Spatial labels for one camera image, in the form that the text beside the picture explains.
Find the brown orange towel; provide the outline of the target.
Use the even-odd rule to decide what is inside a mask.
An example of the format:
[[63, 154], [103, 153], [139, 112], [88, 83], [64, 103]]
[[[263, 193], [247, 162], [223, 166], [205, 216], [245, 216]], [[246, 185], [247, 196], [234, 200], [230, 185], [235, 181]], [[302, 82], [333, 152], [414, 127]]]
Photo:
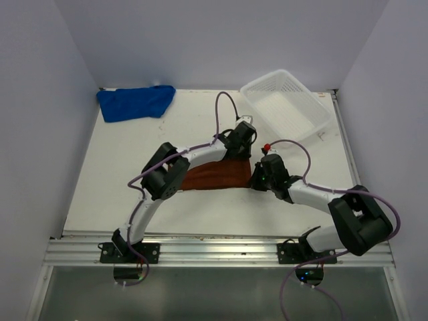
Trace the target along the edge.
[[189, 170], [180, 190], [219, 190], [248, 188], [251, 178], [249, 159], [227, 159], [197, 166]]

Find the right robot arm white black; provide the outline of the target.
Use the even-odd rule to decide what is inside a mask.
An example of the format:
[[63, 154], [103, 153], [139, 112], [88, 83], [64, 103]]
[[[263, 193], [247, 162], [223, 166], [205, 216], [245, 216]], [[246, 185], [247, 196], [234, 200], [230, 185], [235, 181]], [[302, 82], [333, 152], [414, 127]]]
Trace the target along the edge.
[[343, 193], [310, 187], [302, 177], [290, 175], [277, 154], [268, 154], [255, 164], [250, 188], [271, 191], [281, 201], [331, 216], [331, 226], [313, 227], [292, 244], [300, 259], [308, 263], [322, 252], [340, 248], [362, 256], [393, 232], [389, 218], [365, 187], [356, 185]]

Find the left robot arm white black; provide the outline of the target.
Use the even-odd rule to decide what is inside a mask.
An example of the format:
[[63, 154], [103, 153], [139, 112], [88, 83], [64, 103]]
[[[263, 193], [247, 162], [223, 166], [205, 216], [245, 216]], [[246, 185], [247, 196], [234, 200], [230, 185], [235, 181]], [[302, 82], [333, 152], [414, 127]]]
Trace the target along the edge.
[[138, 203], [126, 224], [113, 233], [117, 257], [126, 263], [138, 257], [137, 243], [144, 239], [152, 217], [177, 191], [247, 188], [256, 138], [256, 129], [241, 121], [202, 145], [177, 148], [169, 142], [162, 144], [137, 177], [142, 193]]

